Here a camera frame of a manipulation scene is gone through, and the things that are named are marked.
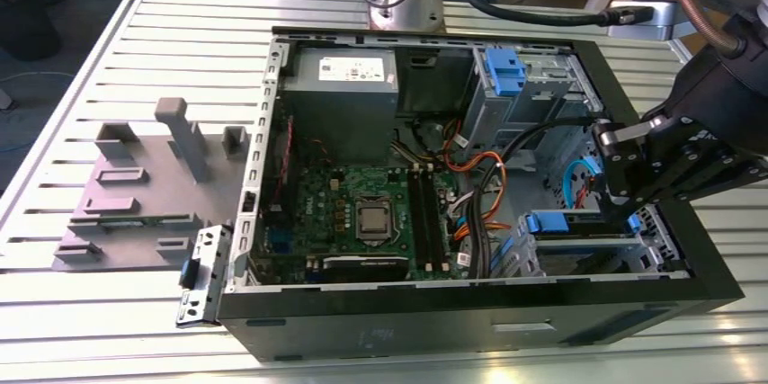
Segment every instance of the expansion slot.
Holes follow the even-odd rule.
[[[410,207],[410,225],[413,230],[413,246],[415,252],[415,267],[430,268],[429,237],[422,206],[421,177],[417,171],[407,173],[407,202]]]
[[[442,235],[439,231],[439,212],[437,193],[434,192],[434,182],[431,172],[421,173],[421,199],[423,206],[423,216],[426,225],[426,235],[429,236],[429,259],[431,270],[446,271],[445,249],[442,248]]]

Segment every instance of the aluminum profile table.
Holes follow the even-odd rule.
[[[258,364],[222,328],[174,329],[177,272],[47,271],[101,124],[162,134],[154,102],[182,96],[203,131],[249,126],[270,27],[359,29],[365,17],[359,0],[122,0],[0,199],[0,380],[768,380],[768,183],[694,203],[746,298],[607,346]],[[446,3],[445,19],[450,32],[595,41],[639,112],[666,97],[685,58],[674,44],[501,22],[465,4]]]

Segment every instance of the white sticker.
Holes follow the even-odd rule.
[[[321,58],[319,81],[383,81],[382,58]]]
[[[466,148],[466,145],[469,144],[469,140],[463,138],[461,134],[455,134],[455,137],[453,137],[453,142],[458,145],[459,148]]]
[[[470,259],[471,259],[471,257],[469,256],[469,254],[465,254],[463,252],[458,252],[458,254],[455,255],[455,264],[462,266],[462,267],[469,267]]]

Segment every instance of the green circuit board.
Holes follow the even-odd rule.
[[[453,174],[434,173],[433,184],[438,197],[437,208],[443,214],[443,201],[455,191]],[[391,237],[378,246],[366,245],[355,235],[354,204],[375,198],[390,209]],[[278,263],[281,283],[303,283],[307,256],[397,255],[409,259],[409,279],[414,281],[459,279],[461,270],[446,258],[449,270],[427,271],[415,266],[414,233],[410,223],[406,172],[401,167],[335,166],[302,170],[294,208],[294,224],[289,248],[270,254]],[[445,221],[438,222],[443,250],[450,250]]]

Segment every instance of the cpu socket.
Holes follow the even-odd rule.
[[[354,200],[355,238],[367,246],[381,246],[391,239],[390,199],[383,196]]]

